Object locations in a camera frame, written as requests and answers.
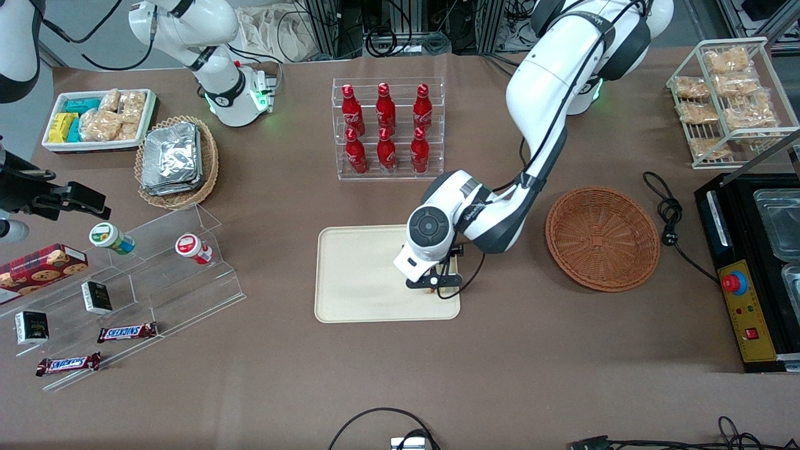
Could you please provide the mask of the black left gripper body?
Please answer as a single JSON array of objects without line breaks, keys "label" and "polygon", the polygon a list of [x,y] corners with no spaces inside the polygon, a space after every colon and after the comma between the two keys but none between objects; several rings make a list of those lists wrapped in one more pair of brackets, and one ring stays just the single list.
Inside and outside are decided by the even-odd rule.
[{"label": "black left gripper body", "polygon": [[463,277],[457,273],[452,272],[451,265],[456,262],[458,256],[464,254],[463,245],[452,245],[449,249],[447,260],[442,260],[440,263],[432,268],[429,268],[417,281],[406,280],[406,287],[409,289],[422,289],[431,288],[435,291],[437,286],[441,288],[460,288],[463,284]]}]

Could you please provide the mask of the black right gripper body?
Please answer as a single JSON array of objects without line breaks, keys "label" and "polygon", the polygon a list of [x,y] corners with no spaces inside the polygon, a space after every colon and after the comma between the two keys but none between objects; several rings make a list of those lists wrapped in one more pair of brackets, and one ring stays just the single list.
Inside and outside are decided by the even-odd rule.
[{"label": "black right gripper body", "polygon": [[54,171],[41,170],[2,147],[1,208],[6,213],[25,213],[31,200],[46,196],[54,185]]}]

